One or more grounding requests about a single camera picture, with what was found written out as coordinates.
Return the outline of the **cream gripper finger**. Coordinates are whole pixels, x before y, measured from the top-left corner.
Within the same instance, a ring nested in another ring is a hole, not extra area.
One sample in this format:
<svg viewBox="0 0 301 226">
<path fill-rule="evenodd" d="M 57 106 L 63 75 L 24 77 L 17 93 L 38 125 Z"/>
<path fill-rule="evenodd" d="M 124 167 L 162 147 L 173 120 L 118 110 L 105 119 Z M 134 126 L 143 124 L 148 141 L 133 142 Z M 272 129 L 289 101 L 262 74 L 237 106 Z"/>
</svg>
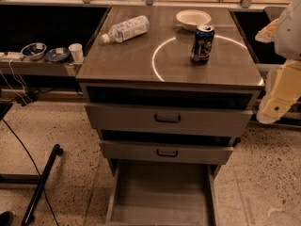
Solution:
<svg viewBox="0 0 301 226">
<path fill-rule="evenodd" d="M 269 43 L 275 40 L 276 30 L 277 30 L 278 19 L 275 19 L 262 30 L 260 30 L 256 36 L 255 40 L 263 43 Z"/>
</svg>

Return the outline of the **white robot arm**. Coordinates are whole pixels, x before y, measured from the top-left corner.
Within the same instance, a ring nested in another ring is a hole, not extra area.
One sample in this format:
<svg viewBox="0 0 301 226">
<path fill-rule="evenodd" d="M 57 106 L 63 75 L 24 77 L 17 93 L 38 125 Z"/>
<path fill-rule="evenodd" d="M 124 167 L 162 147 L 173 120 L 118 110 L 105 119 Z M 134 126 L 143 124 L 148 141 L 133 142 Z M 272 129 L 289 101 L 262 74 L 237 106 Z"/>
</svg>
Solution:
<svg viewBox="0 0 301 226">
<path fill-rule="evenodd" d="M 269 71 L 257 112 L 257 120 L 269 124 L 278 121 L 301 97 L 301 0 L 293 0 L 255 40 L 272 41 L 276 54 L 286 59 L 278 69 Z"/>
</svg>

